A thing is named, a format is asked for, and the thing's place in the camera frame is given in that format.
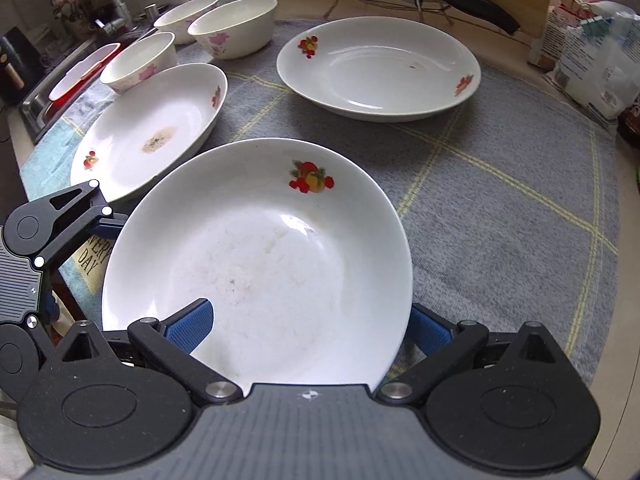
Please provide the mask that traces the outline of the stained white fruit plate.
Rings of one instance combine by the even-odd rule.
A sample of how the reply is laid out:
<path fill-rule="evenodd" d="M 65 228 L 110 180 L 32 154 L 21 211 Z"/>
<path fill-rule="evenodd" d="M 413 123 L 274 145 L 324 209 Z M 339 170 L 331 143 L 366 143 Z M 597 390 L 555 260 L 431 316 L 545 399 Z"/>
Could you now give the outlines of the stained white fruit plate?
<path fill-rule="evenodd" d="M 190 63 L 168 68 L 108 106 L 80 141 L 70 183 L 99 182 L 110 203 L 146 191 L 194 156 L 226 100 L 227 75 Z"/>

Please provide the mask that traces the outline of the white floral bowl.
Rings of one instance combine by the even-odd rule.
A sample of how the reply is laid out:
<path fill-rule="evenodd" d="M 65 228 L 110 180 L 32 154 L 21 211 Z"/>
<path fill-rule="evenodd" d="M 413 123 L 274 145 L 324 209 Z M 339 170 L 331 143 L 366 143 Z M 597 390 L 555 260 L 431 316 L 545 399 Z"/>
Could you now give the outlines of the white floral bowl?
<path fill-rule="evenodd" d="M 118 94 L 178 64 L 173 32 L 156 32 L 116 55 L 102 70 L 100 81 Z"/>
<path fill-rule="evenodd" d="M 172 32 L 175 35 L 175 45 L 192 44 L 195 39 L 188 33 L 189 26 L 202 15 L 214 10 L 220 0 L 190 0 L 176 6 L 161 15 L 154 27 L 159 32 Z"/>

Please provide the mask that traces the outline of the white bowl pink flower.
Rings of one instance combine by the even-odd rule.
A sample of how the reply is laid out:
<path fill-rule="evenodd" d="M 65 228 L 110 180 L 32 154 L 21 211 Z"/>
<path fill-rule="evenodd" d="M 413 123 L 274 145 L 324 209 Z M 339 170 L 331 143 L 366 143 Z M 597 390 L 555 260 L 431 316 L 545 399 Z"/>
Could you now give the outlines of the white bowl pink flower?
<path fill-rule="evenodd" d="M 214 60 L 235 60 L 265 47 L 274 31 L 278 0 L 236 0 L 211 10 L 188 34 Z"/>

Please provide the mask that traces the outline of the teal happy everyday mat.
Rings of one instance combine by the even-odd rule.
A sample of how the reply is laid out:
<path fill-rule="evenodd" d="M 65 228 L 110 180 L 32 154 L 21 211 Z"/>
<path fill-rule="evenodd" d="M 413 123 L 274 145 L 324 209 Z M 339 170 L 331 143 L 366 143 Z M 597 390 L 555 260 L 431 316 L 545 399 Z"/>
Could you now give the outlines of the teal happy everyday mat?
<path fill-rule="evenodd" d="M 96 118 L 116 99 L 114 91 L 95 81 L 58 118 L 29 159 L 21 164 L 20 175 L 30 200 L 70 185 L 70 168 L 81 139 Z M 58 268 L 72 299 L 86 318 L 96 324 L 102 323 L 102 285 L 113 245 L 111 240 L 90 236 Z"/>

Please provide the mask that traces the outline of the grey checked cloth mat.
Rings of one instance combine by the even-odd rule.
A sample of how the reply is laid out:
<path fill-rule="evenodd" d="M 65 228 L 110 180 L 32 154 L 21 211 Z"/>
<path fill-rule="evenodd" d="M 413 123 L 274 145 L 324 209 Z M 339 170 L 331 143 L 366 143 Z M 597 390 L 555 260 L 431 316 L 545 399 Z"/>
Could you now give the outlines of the grey checked cloth mat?
<path fill-rule="evenodd" d="M 334 115 L 277 73 L 279 51 L 307 28 L 280 21 L 267 47 L 221 63 L 229 94 L 207 146 L 283 136 L 356 162 L 404 224 L 417 302 L 496 332 L 543 322 L 591 382 L 616 299 L 612 133 L 491 65 L 471 99 L 422 122 Z"/>

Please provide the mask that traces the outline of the red white sink basin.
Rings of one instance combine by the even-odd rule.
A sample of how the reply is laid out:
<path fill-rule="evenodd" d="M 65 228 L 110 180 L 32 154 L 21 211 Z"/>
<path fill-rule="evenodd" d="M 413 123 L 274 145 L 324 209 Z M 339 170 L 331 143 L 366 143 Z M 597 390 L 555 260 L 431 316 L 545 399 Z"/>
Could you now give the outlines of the red white sink basin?
<path fill-rule="evenodd" d="M 120 50 L 122 50 L 122 44 L 114 42 L 114 44 L 106 44 L 87 55 L 70 68 L 53 87 L 48 95 L 49 101 L 56 106 L 65 104 L 91 77 L 111 62 Z"/>

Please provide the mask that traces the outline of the chrome sink faucet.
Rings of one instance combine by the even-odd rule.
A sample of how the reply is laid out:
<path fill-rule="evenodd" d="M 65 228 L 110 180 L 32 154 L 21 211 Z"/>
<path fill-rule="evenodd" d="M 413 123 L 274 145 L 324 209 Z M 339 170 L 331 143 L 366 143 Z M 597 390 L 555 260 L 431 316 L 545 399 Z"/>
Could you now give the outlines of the chrome sink faucet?
<path fill-rule="evenodd" d="M 78 4 L 86 12 L 92 27 L 107 36 L 134 29 L 134 20 L 124 0 L 76 0 L 73 4 Z"/>

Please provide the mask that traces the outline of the white clipped food bags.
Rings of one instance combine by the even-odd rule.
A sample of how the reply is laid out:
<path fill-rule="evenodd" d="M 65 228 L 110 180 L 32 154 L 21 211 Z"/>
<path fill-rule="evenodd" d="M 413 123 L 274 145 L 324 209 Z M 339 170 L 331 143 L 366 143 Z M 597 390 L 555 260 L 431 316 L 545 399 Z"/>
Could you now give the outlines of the white clipped food bags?
<path fill-rule="evenodd" d="M 639 95 L 639 14 L 612 1 L 577 13 L 552 6 L 528 62 L 599 122 L 614 122 Z"/>

